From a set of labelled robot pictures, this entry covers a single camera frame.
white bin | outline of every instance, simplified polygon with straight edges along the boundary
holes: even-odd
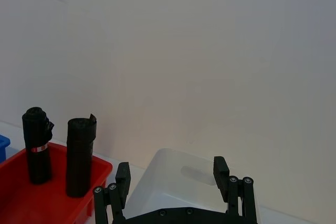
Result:
[[[230,174],[240,179],[247,176],[233,169]],[[213,161],[168,148],[159,150],[127,201],[124,215],[131,218],[173,207],[226,211],[213,176]],[[257,202],[256,211],[261,223]]]

red plastic bin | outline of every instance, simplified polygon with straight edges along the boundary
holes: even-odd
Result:
[[[82,198],[66,195],[65,146],[49,143],[52,180],[33,185],[29,181],[26,150],[0,164],[0,223],[83,224],[92,215],[92,190],[105,185],[112,164],[92,157],[91,189]]]

black trash bag roll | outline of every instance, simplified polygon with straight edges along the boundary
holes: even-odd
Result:
[[[27,110],[22,116],[22,123],[29,179],[33,184],[45,183],[51,179],[48,142],[53,136],[54,124],[39,107]]]
[[[66,192],[69,197],[83,197],[91,187],[93,140],[97,120],[75,118],[68,122]]]

